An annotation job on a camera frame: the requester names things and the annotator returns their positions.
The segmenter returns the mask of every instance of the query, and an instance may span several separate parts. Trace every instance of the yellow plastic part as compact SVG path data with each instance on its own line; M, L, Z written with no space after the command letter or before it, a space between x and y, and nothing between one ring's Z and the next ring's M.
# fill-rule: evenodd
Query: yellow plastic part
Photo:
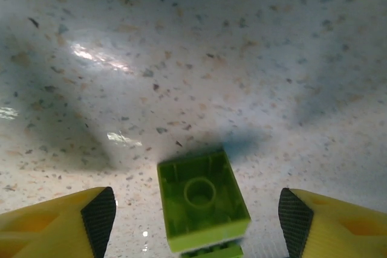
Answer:
M0 258L103 257L114 216L110 187L0 214Z
M290 191L313 211L300 257L387 258L387 214L305 190Z

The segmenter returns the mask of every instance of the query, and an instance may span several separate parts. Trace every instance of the terrazzo surface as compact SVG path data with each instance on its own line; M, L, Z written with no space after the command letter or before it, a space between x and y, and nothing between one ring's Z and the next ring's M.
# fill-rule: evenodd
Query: terrazzo surface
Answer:
M224 146L287 254L283 187L387 211L387 0L0 0L0 211L110 185L106 253L176 257L156 165Z

